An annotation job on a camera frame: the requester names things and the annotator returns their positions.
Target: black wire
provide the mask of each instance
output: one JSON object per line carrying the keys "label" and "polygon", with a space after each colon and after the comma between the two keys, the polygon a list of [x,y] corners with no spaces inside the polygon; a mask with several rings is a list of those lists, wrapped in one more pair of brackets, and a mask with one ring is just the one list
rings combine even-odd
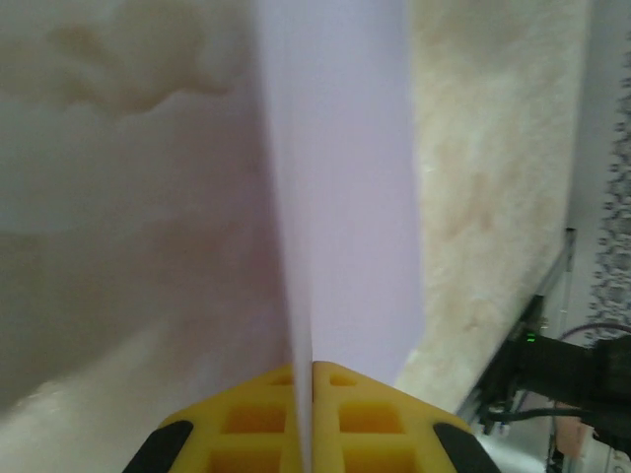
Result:
{"label": "black wire", "polygon": [[535,417],[583,417],[589,414],[583,409],[560,409],[550,407],[545,409],[530,409],[522,412],[487,412],[484,416],[491,422],[517,422]]}

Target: white paper sheet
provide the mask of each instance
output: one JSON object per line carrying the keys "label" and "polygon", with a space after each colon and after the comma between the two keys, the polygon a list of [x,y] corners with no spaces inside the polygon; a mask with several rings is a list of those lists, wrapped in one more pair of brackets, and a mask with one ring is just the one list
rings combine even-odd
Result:
{"label": "white paper sheet", "polygon": [[311,362],[392,383],[421,335],[406,2],[260,0],[257,21],[309,465]]}

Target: black cable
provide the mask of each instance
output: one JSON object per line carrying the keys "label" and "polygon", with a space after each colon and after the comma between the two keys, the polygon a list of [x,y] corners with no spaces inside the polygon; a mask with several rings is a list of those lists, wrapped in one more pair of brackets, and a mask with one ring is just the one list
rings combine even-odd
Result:
{"label": "black cable", "polygon": [[584,409],[560,409],[550,407],[545,409],[530,409],[522,412],[487,412],[484,419],[491,422],[517,422],[535,417],[583,417],[589,414]]}

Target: paper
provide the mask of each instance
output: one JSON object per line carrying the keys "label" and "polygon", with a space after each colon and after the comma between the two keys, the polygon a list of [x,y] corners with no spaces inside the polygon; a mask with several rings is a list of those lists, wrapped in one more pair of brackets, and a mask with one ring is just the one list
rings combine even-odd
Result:
{"label": "paper", "polygon": [[406,2],[260,0],[256,19],[308,467],[311,362],[392,383],[421,336]]}

